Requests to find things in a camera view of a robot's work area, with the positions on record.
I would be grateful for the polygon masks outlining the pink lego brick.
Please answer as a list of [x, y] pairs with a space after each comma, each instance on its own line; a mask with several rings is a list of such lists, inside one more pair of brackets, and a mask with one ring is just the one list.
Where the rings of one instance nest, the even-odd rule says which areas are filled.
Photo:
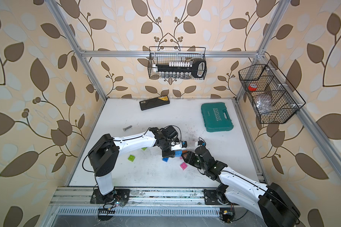
[[181, 168], [182, 170], [185, 170], [187, 167], [188, 167], [188, 165], [187, 165], [185, 162], [182, 162], [182, 163], [180, 164], [180, 168]]

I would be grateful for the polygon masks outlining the light blue long lego brick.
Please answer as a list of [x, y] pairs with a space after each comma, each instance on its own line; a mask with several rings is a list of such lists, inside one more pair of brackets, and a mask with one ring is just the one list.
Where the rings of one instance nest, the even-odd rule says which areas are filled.
[[181, 157], [181, 156], [182, 156], [182, 150], [176, 150], [175, 157]]

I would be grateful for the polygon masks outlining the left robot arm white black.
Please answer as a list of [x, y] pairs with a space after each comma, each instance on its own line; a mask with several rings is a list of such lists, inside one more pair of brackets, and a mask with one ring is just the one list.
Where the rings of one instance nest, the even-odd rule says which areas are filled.
[[104, 134], [86, 156], [93, 170], [99, 193], [103, 196], [112, 194], [112, 170], [119, 155], [140, 148], [158, 147], [163, 158], [174, 158], [176, 151], [187, 147], [187, 142], [181, 139], [181, 132], [175, 126], [164, 128], [150, 127], [145, 132], [127, 137], [112, 137]]

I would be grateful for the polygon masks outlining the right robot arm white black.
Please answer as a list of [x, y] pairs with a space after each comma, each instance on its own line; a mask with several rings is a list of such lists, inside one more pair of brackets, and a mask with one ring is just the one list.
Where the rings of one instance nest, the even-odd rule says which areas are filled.
[[300, 211], [278, 184], [254, 181], [215, 160], [205, 147], [199, 149], [203, 154], [187, 151], [182, 158], [206, 177], [220, 183], [215, 197], [218, 203], [243, 206], [261, 217], [268, 227], [294, 227], [300, 224]]

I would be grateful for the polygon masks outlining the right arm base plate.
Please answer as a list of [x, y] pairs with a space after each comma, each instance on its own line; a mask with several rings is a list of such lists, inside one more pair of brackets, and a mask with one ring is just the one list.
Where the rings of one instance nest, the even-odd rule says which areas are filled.
[[205, 189], [203, 193], [205, 205], [228, 205], [230, 203], [225, 194], [220, 190]]

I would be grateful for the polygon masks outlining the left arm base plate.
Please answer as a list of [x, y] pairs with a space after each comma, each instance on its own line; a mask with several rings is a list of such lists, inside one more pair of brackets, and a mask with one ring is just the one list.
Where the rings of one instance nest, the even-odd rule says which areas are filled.
[[130, 198], [129, 189], [114, 189], [112, 192], [102, 195], [98, 188], [95, 188], [91, 196], [91, 204], [119, 204], [125, 206]]

